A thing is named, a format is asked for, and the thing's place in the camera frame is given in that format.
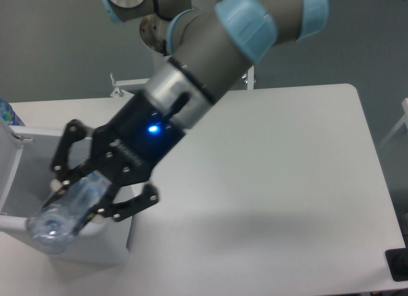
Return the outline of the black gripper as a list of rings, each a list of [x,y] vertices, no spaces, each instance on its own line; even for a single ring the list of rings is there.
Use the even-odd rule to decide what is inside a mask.
[[[107,159],[106,164],[97,167],[106,178],[113,181],[128,167],[130,172],[125,185],[147,181],[154,167],[185,136],[184,130],[170,121],[184,106],[185,92],[170,102],[167,114],[162,114],[148,100],[145,91],[138,91],[107,124],[95,130],[78,119],[68,122],[50,164],[55,179],[50,182],[51,194],[41,210],[61,199],[72,185],[92,172],[94,165],[91,161],[105,158],[108,152],[112,153],[112,157]],[[72,145],[86,138],[89,138],[90,146],[84,161],[70,168]],[[158,188],[151,182],[143,184],[138,196],[114,203],[119,190],[118,184],[109,185],[105,194],[76,222],[71,231],[73,235],[78,235],[96,216],[120,222],[159,202]]]

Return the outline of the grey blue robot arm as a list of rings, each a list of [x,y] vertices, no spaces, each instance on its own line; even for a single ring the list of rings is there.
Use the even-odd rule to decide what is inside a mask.
[[[328,0],[222,0],[213,11],[175,16],[170,58],[105,125],[67,123],[51,168],[60,202],[91,172],[109,180],[102,197],[73,221],[77,235],[95,217],[119,222],[158,203],[154,167],[271,47],[321,31]]]

